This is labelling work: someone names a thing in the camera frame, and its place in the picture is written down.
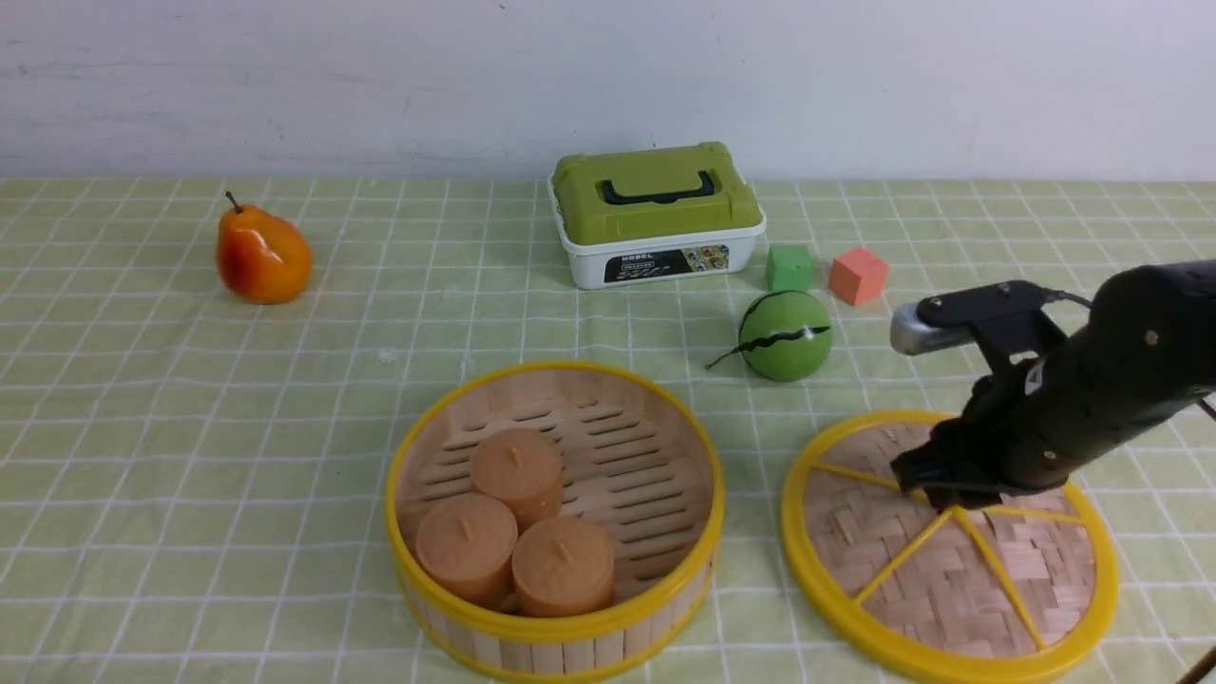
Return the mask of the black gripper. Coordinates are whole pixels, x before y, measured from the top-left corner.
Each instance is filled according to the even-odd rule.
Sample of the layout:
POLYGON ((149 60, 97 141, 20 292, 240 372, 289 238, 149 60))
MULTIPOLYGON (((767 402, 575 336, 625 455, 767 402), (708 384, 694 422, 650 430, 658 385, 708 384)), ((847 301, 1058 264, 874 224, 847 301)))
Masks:
POLYGON ((938 512, 1003 503, 1003 488, 1042 492, 1108 452, 1108 391, 1073 357, 1017 363, 959 416, 931 431, 931 445, 895 456, 903 494, 923 489, 938 512), (941 456, 987 484, 941 481, 941 456))

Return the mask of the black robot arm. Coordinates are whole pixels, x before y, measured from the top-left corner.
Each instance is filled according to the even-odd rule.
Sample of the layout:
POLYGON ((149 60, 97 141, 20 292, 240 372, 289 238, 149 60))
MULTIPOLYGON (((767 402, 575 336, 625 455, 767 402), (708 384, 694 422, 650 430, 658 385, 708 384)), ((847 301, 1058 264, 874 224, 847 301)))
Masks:
POLYGON ((1046 305, 1064 291, 1026 280, 931 295, 893 315, 914 357, 976 344, 989 365, 959 415, 891 460, 903 494, 938 510, 983 509, 1066 484, 1086 464, 1204 407, 1215 386, 1214 260, 1130 268, 1083 299, 1064 333, 1046 305))

